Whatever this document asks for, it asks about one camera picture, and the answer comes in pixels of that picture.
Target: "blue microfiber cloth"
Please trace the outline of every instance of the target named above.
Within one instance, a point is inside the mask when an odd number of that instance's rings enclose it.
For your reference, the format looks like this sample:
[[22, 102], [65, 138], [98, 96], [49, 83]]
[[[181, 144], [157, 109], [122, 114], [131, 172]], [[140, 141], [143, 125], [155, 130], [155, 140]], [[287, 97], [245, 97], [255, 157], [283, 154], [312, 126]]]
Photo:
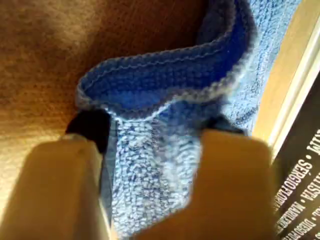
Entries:
[[225, 116], [251, 134], [273, 63], [301, 0], [249, 0], [258, 38], [250, 66], [223, 108]]
[[106, 109], [116, 124], [112, 218], [120, 238], [188, 203], [202, 126], [221, 116], [250, 66], [256, 33], [245, 0], [209, 0], [196, 46], [108, 59], [80, 80], [78, 107]]

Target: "brown carpet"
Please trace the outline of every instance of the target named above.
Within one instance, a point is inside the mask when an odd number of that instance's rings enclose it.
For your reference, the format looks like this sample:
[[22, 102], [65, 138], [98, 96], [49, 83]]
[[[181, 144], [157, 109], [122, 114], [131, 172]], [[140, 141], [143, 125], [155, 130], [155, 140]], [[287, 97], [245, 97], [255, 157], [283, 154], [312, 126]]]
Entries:
[[26, 153], [76, 113], [79, 78], [108, 58], [191, 46], [205, 2], [0, 2], [0, 217]]

